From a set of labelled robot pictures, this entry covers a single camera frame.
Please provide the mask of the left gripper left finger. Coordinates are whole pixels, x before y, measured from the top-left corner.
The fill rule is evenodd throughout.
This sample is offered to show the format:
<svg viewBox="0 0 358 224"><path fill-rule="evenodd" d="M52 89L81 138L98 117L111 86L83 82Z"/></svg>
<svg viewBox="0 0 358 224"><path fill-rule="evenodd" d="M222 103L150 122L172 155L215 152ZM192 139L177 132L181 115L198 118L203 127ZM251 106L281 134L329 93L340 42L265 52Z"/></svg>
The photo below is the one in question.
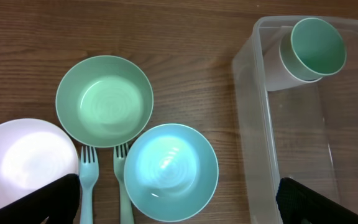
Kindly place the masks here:
<svg viewBox="0 0 358 224"><path fill-rule="evenodd" d="M67 174L0 209L1 224L73 224L80 204L80 180Z"/></svg>

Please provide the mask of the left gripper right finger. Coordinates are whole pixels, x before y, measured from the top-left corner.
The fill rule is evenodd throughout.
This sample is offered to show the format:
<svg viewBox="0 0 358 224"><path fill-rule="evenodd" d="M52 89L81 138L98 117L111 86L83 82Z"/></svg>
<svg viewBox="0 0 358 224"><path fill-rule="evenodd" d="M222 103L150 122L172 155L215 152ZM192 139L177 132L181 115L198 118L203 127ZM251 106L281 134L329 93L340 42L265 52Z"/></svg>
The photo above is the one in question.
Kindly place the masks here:
<svg viewBox="0 0 358 224"><path fill-rule="evenodd" d="M280 180L275 199L283 224L358 224L358 214L289 177Z"/></svg>

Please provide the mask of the light blue fork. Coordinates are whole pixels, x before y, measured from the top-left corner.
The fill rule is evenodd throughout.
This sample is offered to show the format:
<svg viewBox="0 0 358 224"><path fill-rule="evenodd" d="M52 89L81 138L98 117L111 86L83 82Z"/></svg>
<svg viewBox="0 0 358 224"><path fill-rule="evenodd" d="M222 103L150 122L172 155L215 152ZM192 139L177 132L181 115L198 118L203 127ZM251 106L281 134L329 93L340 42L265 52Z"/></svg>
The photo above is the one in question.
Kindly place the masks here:
<svg viewBox="0 0 358 224"><path fill-rule="evenodd" d="M96 148L82 146L80 156L80 184L82 187L80 224L93 223L93 187L99 178Z"/></svg>

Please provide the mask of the green cup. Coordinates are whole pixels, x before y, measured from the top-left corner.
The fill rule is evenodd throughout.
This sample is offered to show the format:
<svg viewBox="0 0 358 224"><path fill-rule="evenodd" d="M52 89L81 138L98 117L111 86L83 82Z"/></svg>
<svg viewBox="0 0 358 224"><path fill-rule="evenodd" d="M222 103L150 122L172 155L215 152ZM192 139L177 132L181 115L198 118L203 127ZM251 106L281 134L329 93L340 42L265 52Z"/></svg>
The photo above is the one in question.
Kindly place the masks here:
<svg viewBox="0 0 358 224"><path fill-rule="evenodd" d="M339 73L347 59L338 30L316 17L300 20L284 35L280 55L293 76L308 82Z"/></svg>

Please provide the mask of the pink bowl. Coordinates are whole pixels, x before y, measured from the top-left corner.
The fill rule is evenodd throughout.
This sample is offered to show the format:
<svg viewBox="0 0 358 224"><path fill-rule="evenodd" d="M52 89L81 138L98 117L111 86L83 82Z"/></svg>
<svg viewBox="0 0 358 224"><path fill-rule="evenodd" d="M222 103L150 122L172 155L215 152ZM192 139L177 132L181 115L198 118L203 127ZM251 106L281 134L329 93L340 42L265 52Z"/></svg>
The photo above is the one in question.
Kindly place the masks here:
<svg viewBox="0 0 358 224"><path fill-rule="evenodd" d="M58 126L34 118L0 124L0 208L77 173L76 147Z"/></svg>

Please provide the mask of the pink cup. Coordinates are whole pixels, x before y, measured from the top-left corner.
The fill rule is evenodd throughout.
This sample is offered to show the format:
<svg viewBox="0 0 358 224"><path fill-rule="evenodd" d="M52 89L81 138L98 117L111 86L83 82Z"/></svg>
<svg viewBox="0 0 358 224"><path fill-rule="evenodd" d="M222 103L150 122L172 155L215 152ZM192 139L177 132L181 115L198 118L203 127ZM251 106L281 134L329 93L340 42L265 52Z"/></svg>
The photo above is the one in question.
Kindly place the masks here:
<svg viewBox="0 0 358 224"><path fill-rule="evenodd" d="M285 34L264 55L265 86L267 91L278 91L315 83L315 77L295 55L291 46L291 34Z"/></svg>

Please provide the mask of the green bowl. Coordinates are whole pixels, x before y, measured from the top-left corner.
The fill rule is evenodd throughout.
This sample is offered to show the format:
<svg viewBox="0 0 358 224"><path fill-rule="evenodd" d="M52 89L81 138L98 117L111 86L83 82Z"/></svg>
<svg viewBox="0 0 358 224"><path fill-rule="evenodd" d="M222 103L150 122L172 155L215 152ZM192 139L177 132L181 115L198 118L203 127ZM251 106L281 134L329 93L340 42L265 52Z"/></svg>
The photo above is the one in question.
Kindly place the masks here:
<svg viewBox="0 0 358 224"><path fill-rule="evenodd" d="M78 142L108 148L134 139L147 125L154 91L133 62L99 55L80 61L60 81L55 96L58 120Z"/></svg>

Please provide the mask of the blue bowl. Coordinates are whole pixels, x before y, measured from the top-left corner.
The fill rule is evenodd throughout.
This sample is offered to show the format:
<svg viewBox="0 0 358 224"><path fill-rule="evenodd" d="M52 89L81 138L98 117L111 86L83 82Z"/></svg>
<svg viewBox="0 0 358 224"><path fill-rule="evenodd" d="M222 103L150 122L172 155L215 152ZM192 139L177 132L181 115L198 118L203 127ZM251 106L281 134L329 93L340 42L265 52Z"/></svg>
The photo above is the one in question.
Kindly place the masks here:
<svg viewBox="0 0 358 224"><path fill-rule="evenodd" d="M219 163L211 143L184 124L161 124L141 134L124 166L131 202L160 222L197 215L212 200L218 180Z"/></svg>

